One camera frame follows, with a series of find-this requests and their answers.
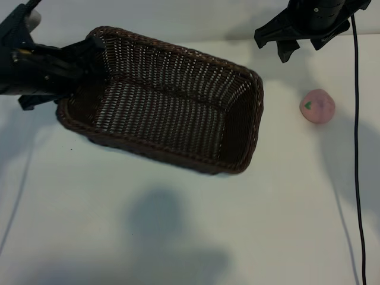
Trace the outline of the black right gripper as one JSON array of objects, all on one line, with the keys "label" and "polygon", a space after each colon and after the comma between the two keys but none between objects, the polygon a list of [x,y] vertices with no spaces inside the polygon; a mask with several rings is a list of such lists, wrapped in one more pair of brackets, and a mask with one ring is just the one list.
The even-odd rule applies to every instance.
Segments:
[{"label": "black right gripper", "polygon": [[315,50],[320,50],[335,36],[347,31],[349,18],[358,10],[365,10],[370,3],[371,0],[290,1],[286,9],[255,30],[254,39],[260,49],[268,42],[276,42],[280,60],[287,62],[300,48],[288,35],[289,15],[303,38],[310,39]]}]

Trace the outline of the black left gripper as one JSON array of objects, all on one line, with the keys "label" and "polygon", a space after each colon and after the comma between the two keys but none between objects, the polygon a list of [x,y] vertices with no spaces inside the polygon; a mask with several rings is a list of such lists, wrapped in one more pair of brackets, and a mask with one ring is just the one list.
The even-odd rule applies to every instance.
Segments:
[{"label": "black left gripper", "polygon": [[64,61],[104,51],[97,37],[62,49],[35,43],[31,31],[40,23],[36,6],[20,4],[1,23],[1,94],[19,95],[23,110],[69,97],[72,79],[105,75],[103,64],[96,61]]}]

